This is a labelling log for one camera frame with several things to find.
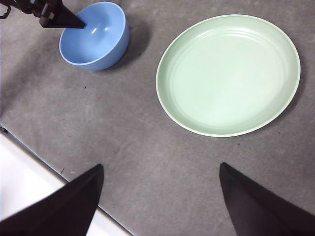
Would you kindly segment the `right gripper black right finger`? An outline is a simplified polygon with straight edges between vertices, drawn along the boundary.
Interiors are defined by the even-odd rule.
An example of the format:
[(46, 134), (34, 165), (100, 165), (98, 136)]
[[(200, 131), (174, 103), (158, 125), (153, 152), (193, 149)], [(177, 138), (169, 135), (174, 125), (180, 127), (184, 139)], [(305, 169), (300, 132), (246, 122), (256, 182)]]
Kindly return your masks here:
[(315, 216), (277, 196), (225, 162), (224, 202), (239, 236), (313, 236)]

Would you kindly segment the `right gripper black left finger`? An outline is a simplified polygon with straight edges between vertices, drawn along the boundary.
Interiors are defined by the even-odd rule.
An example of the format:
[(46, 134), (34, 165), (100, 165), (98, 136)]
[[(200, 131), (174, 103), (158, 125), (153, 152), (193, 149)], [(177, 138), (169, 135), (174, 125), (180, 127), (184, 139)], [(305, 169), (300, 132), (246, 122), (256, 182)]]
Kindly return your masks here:
[(2, 236), (84, 236), (99, 203), (104, 168), (97, 164), (50, 196), (4, 219)]

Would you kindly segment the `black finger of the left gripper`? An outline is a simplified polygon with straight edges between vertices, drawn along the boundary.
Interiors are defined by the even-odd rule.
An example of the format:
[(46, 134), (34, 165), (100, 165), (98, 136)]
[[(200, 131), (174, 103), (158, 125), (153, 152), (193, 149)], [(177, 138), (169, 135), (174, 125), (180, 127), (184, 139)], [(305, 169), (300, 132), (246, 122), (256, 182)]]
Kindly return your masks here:
[(54, 18), (57, 28), (76, 28), (83, 29), (85, 23), (78, 18), (73, 12), (71, 12), (64, 4), (62, 0), (59, 0), (59, 5), (56, 9), (56, 16)]

